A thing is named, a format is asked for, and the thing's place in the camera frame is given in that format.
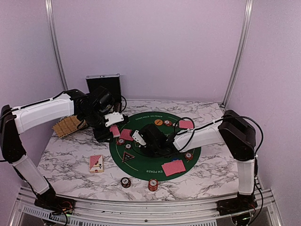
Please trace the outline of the red playing card deck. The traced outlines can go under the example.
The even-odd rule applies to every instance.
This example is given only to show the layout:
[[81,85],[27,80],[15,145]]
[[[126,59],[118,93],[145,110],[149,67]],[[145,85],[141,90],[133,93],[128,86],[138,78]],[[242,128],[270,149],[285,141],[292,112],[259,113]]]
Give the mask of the red playing card deck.
[[119,131],[117,125],[111,125],[111,126],[110,126],[110,132],[113,134],[113,137],[114,137],[114,138],[120,136],[120,131]]

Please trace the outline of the red chips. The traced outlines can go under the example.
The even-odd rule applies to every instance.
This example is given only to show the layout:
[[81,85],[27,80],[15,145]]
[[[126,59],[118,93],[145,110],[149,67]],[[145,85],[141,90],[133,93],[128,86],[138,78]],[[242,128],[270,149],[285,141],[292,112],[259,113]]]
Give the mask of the red chips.
[[117,139],[116,144],[117,145],[123,145],[125,143],[125,140],[122,138]]

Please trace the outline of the red card seat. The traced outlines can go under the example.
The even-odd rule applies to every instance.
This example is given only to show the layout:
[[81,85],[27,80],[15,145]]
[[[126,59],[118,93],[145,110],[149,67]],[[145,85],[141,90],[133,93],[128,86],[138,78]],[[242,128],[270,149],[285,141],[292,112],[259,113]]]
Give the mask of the red card seat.
[[195,125],[192,121],[180,120],[179,121],[179,128],[181,128],[181,129],[193,129],[193,128],[195,128]]
[[180,167],[173,167],[169,164],[169,162],[163,164],[162,169],[167,177],[171,176],[173,174],[176,174],[176,173],[182,173],[182,172],[186,171],[186,168],[184,165],[180,166]]
[[173,167],[180,167],[183,166],[183,161],[182,160],[175,160],[169,163]]
[[131,132],[132,130],[131,129],[123,129],[121,131],[121,134],[120,134],[120,139],[124,139],[124,140],[128,140],[128,141],[133,141],[133,138],[131,137]]

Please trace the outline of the orange round blind button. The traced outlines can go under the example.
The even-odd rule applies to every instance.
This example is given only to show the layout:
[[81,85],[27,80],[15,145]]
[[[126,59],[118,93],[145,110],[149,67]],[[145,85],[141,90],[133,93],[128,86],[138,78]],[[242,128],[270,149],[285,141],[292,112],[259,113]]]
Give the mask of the orange round blind button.
[[163,121],[160,120],[160,119],[157,119],[157,120],[154,121],[154,123],[155,123],[155,125],[157,125],[157,126],[161,126],[161,125],[163,124]]

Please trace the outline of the red card bottom seat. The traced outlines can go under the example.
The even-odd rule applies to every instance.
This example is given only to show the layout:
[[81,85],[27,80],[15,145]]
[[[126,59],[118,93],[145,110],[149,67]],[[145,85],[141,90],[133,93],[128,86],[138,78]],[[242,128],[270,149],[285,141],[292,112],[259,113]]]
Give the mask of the red card bottom seat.
[[175,160],[169,163],[173,167],[180,167],[183,166],[183,161],[182,160]]
[[169,162],[163,164],[162,169],[167,177],[171,176],[173,174],[176,174],[176,173],[182,173],[182,172],[186,171],[186,168],[184,165],[180,166],[180,167],[173,167],[169,164]]

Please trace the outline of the black triangular all-in button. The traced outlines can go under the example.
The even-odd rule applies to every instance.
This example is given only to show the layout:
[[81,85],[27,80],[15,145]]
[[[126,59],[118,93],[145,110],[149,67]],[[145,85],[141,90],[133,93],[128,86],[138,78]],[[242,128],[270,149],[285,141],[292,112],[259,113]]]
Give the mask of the black triangular all-in button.
[[122,162],[127,162],[127,161],[129,161],[129,160],[134,159],[134,158],[135,158],[134,155],[132,155],[132,154],[130,154],[130,153],[124,151],[123,157],[122,157]]

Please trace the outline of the red card top seat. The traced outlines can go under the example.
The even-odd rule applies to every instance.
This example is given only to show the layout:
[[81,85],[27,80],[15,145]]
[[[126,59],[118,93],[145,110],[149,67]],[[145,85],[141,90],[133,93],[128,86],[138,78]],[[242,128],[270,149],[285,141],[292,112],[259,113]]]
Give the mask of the red card top seat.
[[181,129],[193,129],[193,128],[195,128],[195,125],[192,121],[180,120],[179,121],[179,128],[181,128]]

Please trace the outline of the red poker chip stack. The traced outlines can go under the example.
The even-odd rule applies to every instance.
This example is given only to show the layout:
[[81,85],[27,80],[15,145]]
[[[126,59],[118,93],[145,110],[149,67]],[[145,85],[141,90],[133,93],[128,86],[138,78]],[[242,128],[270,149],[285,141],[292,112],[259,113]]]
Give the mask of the red poker chip stack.
[[157,191],[158,181],[156,179],[150,179],[149,182],[148,182],[148,189],[152,192]]

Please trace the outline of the dark brown poker chip stack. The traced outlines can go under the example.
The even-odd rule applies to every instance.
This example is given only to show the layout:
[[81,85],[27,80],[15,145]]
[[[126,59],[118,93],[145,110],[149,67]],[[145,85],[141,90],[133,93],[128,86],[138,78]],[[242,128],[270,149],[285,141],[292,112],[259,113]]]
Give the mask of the dark brown poker chip stack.
[[123,177],[120,182],[123,188],[129,188],[131,186],[131,181],[127,177]]

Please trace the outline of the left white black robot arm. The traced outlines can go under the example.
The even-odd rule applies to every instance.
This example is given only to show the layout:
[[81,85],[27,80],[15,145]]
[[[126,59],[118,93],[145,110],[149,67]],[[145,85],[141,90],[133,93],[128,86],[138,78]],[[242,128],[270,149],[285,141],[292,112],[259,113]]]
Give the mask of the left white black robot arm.
[[33,104],[13,108],[3,106],[0,117],[2,156],[20,178],[33,188],[42,207],[54,210],[63,200],[57,197],[53,187],[26,154],[20,134],[46,122],[75,115],[93,129],[98,142],[107,142],[113,137],[109,127],[124,120],[119,112],[109,113],[111,105],[114,105],[111,93],[106,88],[99,87],[91,94],[71,89]]

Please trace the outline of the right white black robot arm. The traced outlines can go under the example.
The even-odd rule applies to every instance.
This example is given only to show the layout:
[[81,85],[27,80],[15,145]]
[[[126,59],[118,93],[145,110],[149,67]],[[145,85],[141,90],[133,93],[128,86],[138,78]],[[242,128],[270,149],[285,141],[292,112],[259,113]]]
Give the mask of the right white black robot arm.
[[174,131],[166,136],[154,124],[147,124],[131,135],[148,156],[185,153],[194,148],[225,143],[238,165],[238,197],[233,207],[243,211],[254,193],[256,131],[250,119],[227,110],[224,115],[200,128]]

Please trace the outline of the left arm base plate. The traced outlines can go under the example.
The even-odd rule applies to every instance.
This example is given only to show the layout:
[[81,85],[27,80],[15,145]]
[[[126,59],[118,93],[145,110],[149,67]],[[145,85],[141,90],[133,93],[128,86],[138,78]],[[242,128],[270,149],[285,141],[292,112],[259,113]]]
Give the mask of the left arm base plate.
[[52,210],[57,214],[58,213],[72,214],[74,211],[75,200],[56,196],[54,199],[51,199],[50,201],[36,199],[34,205],[44,209]]

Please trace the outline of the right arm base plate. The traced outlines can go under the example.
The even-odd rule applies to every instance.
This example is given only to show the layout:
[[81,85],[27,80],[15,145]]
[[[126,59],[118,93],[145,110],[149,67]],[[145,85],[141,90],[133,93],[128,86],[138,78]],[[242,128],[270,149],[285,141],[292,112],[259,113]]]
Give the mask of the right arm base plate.
[[219,212],[220,216],[235,214],[242,211],[252,210],[258,207],[256,201],[251,200],[239,200],[238,198],[220,200],[217,202],[216,210]]

